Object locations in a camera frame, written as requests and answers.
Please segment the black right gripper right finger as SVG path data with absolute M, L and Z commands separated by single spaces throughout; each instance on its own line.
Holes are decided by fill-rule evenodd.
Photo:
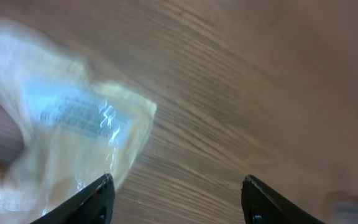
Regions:
M 253 175 L 242 182 L 241 205 L 247 224 L 323 224 Z

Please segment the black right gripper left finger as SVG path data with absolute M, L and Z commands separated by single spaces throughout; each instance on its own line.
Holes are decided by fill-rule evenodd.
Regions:
M 114 200 L 113 177 L 104 174 L 31 224 L 110 224 Z

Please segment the beige paper bag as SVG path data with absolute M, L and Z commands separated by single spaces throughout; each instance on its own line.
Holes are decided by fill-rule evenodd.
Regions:
M 109 223 L 117 190 L 152 130 L 157 104 L 112 80 L 95 80 L 85 58 L 20 23 L 0 19 L 0 105 L 24 149 L 0 171 L 0 223 L 46 222 L 76 196 L 88 222 Z

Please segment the green lid jar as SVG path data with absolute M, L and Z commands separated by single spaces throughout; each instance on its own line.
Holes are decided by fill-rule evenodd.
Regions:
M 324 221 L 331 224 L 358 224 L 358 195 L 334 192 L 326 197 Z

